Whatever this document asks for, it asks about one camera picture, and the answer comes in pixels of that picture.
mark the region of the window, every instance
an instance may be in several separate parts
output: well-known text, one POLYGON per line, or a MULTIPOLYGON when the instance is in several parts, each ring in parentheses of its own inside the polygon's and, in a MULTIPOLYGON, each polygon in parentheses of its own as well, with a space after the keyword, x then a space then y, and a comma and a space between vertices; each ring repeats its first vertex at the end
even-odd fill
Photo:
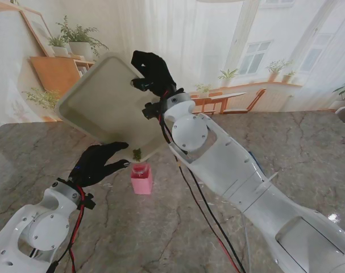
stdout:
POLYGON ((300 71, 310 72, 312 70, 312 68, 317 63, 319 57, 321 56, 322 52, 329 44, 330 39, 330 34, 319 34, 316 37, 315 41, 311 45, 311 48, 309 49, 306 57, 304 58, 300 66, 300 71))
POLYGON ((271 42, 262 42, 250 44, 247 48, 247 53, 243 58, 242 64, 239 68, 239 74, 256 73, 262 61, 262 58, 267 51, 271 42))

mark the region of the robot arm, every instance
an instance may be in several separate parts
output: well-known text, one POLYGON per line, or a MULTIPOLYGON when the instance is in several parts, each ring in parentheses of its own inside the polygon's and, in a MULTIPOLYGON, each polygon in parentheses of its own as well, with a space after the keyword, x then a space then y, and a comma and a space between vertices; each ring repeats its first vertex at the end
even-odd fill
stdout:
POLYGON ((41 202, 20 208, 0 232, 0 273, 54 272, 58 262, 52 261, 70 230, 70 214, 78 208, 93 209, 95 205, 93 196, 84 195, 82 188, 128 166, 126 160, 105 166, 115 152, 127 147, 123 142, 90 146, 67 181, 58 179, 45 190, 41 202), (19 241, 34 248, 31 255, 19 249, 19 241))
POLYGON ((155 117, 160 123, 161 117, 173 122, 171 151, 213 192, 250 219, 281 269, 286 273, 345 273, 345 231, 279 191, 234 138, 208 116, 192 114, 195 103, 188 94, 166 90, 158 92, 164 95, 155 107, 159 110, 155 117))

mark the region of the wooden shelf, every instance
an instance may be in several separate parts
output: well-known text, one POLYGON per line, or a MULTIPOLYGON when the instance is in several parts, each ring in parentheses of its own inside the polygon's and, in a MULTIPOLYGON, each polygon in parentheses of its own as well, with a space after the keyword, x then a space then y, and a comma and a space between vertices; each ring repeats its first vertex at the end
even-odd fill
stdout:
POLYGON ((92 61, 82 61, 62 57, 31 57, 42 86, 45 90, 58 92, 63 96, 79 79, 77 67, 94 64, 92 61))
POLYGON ((255 85, 262 85, 262 84, 275 84, 275 85, 285 85, 285 86, 292 86, 292 87, 298 87, 301 88, 302 85, 297 85, 297 84, 286 84, 284 82, 279 82, 279 81, 262 81, 262 82, 254 82, 252 84, 241 84, 241 85, 234 85, 234 86, 229 86, 229 87, 220 87, 217 89, 212 89, 210 91, 224 91, 227 89, 235 89, 235 88, 241 88, 241 87, 248 87, 248 86, 255 86, 255 85))

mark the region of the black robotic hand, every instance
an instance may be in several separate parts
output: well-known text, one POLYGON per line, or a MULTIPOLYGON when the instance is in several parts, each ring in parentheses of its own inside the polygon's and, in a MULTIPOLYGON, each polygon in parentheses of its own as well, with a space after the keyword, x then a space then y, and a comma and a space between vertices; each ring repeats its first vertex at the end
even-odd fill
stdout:
POLYGON ((116 152, 127 147, 128 144, 125 142, 113 142, 88 147, 82 153, 69 178, 72 178, 72 181, 82 188, 100 182, 104 177, 129 165, 129 161, 124 159, 105 165, 116 152))

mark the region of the picture frame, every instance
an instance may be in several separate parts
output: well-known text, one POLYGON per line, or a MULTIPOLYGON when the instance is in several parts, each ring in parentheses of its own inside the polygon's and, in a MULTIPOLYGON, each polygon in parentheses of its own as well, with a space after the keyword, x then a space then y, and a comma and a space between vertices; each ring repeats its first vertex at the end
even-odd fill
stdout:
POLYGON ((48 45, 49 38, 52 38, 52 35, 42 17, 42 14, 26 7, 23 7, 23 10, 21 10, 20 13, 45 55, 47 57, 54 57, 55 54, 52 47, 48 45))

